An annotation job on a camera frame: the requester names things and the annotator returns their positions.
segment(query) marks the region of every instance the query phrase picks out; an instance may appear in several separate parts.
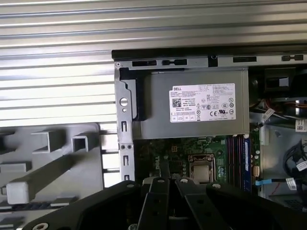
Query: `ram module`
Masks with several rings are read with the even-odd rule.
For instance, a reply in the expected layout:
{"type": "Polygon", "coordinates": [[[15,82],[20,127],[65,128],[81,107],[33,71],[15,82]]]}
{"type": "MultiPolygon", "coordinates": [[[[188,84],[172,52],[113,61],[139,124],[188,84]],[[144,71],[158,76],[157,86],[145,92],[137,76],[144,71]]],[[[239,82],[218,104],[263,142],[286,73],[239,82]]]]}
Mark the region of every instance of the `ram module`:
{"type": "Polygon", "coordinates": [[[244,191],[251,192],[250,139],[241,135],[228,137],[226,149],[228,156],[228,183],[244,191]]]}

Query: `wire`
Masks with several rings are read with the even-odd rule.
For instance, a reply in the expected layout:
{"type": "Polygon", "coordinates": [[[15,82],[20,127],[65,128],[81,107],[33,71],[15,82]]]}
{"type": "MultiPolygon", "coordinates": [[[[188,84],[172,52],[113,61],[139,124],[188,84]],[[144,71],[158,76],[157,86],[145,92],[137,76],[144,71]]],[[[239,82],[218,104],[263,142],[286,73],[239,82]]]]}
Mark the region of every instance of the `wire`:
{"type": "Polygon", "coordinates": [[[275,187],[274,191],[271,193],[271,196],[276,193],[276,191],[279,188],[279,186],[280,186],[280,182],[277,184],[277,186],[275,187]]]}
{"type": "Polygon", "coordinates": [[[296,119],[296,120],[301,120],[301,118],[297,117],[297,116],[289,116],[289,115],[283,115],[285,117],[288,117],[288,118],[293,118],[293,119],[296,119]]]}
{"type": "MultiPolygon", "coordinates": [[[[262,109],[262,108],[255,108],[257,110],[261,110],[261,111],[264,111],[264,112],[267,112],[266,109],[262,109]]],[[[284,117],[284,116],[281,116],[281,115],[278,115],[276,113],[273,113],[273,116],[276,116],[276,117],[279,117],[279,118],[282,118],[282,119],[285,119],[285,120],[288,120],[288,118],[284,117]]]]}

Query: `screw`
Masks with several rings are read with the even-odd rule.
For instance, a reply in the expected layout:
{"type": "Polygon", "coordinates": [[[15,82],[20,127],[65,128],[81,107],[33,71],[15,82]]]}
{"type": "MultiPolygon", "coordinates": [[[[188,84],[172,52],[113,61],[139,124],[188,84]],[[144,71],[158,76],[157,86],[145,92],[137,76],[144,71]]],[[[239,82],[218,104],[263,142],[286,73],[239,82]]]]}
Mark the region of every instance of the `screw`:
{"type": "Polygon", "coordinates": [[[212,187],[213,188],[221,188],[221,185],[220,184],[213,184],[212,187]]]}
{"type": "Polygon", "coordinates": [[[182,182],[182,183],[187,183],[188,180],[187,180],[187,179],[181,179],[180,182],[182,182]]]}
{"type": "Polygon", "coordinates": [[[47,223],[40,223],[35,225],[32,230],[46,230],[49,227],[47,223]]]}

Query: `green circuit board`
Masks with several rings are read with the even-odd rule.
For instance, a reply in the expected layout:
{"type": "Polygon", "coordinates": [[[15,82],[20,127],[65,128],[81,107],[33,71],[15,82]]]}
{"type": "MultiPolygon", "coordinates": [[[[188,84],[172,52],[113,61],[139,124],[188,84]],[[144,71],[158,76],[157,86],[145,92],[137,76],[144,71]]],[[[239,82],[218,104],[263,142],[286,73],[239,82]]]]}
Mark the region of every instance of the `green circuit board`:
{"type": "Polygon", "coordinates": [[[259,130],[258,128],[252,129],[249,133],[250,143],[251,143],[251,167],[252,167],[252,182],[255,183],[257,177],[260,175],[260,141],[259,141],[259,130]]]}
{"type": "Polygon", "coordinates": [[[225,183],[225,136],[140,140],[135,143],[136,180],[159,176],[160,161],[168,160],[172,178],[201,183],[225,183]]]}

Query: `metal bracket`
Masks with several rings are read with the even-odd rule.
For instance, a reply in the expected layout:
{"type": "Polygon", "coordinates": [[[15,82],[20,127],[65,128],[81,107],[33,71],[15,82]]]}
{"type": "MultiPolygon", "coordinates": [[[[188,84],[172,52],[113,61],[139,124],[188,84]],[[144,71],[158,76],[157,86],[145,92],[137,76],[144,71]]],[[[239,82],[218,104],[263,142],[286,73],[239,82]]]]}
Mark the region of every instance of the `metal bracket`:
{"type": "Polygon", "coordinates": [[[115,92],[117,109],[118,144],[121,180],[135,180],[134,150],[132,138],[132,96],[127,84],[120,80],[115,68],[115,92]]]}

